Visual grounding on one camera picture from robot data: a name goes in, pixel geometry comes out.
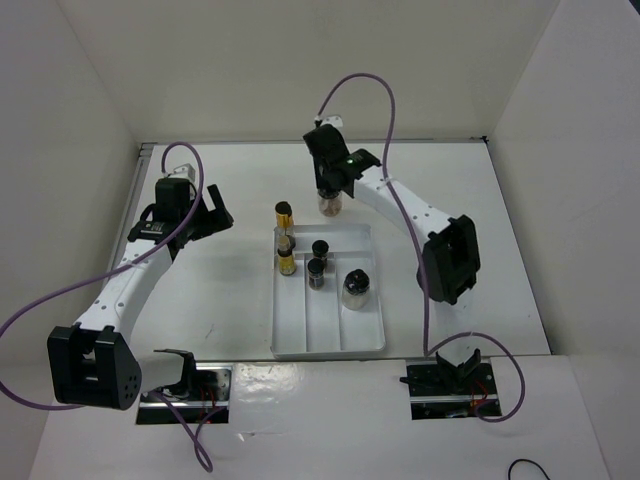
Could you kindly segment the black cap spice jar front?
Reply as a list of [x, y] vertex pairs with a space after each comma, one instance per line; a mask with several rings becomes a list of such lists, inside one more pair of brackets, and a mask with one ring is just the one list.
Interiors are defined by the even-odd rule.
[[324, 286], [325, 264], [319, 258], [312, 258], [307, 263], [308, 284], [311, 289], [319, 290]]

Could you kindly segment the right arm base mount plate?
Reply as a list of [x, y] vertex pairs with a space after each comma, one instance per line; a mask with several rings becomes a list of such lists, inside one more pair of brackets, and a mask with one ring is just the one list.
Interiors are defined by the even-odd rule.
[[493, 369], [481, 362], [459, 387], [447, 387], [437, 364], [409, 362], [399, 381], [406, 385], [413, 420], [489, 418], [502, 415]]

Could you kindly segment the yellow oil bottle tan cap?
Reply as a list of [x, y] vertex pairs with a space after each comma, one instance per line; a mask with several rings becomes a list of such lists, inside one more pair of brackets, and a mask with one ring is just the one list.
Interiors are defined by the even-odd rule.
[[296, 264], [293, 255], [293, 247], [287, 235], [281, 235], [277, 241], [277, 258], [279, 272], [284, 276], [293, 275]]

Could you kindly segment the black cap spice jar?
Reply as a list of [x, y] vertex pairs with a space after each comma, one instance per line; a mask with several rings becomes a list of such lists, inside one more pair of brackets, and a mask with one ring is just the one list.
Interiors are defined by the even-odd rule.
[[329, 244], [322, 239], [316, 240], [312, 244], [312, 254], [315, 259], [320, 260], [324, 266], [327, 266], [329, 253]]
[[319, 258], [312, 258], [307, 263], [308, 284], [311, 289], [319, 290], [324, 286], [325, 264]]

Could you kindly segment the black top shaker white spice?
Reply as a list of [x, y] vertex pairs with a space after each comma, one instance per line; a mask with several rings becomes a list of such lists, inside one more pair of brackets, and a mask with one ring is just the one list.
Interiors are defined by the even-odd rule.
[[343, 282], [342, 304], [345, 308], [357, 311], [362, 309], [369, 299], [370, 278], [362, 269], [350, 271]]

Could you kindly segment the black top shaker brown spice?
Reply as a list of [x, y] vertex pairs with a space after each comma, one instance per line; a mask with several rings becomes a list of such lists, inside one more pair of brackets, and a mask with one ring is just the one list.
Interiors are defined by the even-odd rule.
[[339, 190], [319, 189], [317, 199], [319, 212], [325, 217], [335, 217], [342, 210], [342, 192]]

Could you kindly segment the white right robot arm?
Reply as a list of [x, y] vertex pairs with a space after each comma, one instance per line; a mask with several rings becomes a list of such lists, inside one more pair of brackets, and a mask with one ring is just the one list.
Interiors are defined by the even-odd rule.
[[464, 316], [480, 269], [476, 227], [471, 218], [454, 218], [430, 205], [398, 180], [382, 161], [365, 149], [348, 150], [341, 132], [317, 120], [303, 136], [314, 162], [320, 193], [344, 193], [373, 208], [408, 234], [417, 253], [417, 282], [426, 298], [423, 350], [434, 356], [438, 381], [450, 393], [463, 391], [473, 380], [480, 353], [447, 359], [437, 346], [429, 347], [430, 308], [447, 319]]

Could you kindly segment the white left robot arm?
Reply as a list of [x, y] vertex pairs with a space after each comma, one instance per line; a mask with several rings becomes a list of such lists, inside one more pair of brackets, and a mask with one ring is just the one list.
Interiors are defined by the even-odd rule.
[[66, 405], [126, 410], [154, 382], [134, 357], [129, 341], [159, 279], [179, 251], [227, 230], [233, 218], [217, 185], [208, 186], [208, 208], [190, 180], [167, 177], [155, 185], [148, 205], [127, 237], [120, 273], [70, 326], [55, 327], [47, 339], [54, 395]]

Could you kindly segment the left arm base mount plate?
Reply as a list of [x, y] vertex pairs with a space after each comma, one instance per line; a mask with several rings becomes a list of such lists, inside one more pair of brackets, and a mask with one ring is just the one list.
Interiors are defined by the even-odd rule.
[[[154, 390], [180, 413], [185, 422], [196, 426], [227, 424], [233, 367], [231, 364], [201, 362], [196, 365], [189, 388], [163, 386]], [[141, 395], [136, 415], [137, 425], [170, 425], [179, 421], [162, 400], [148, 392]]]

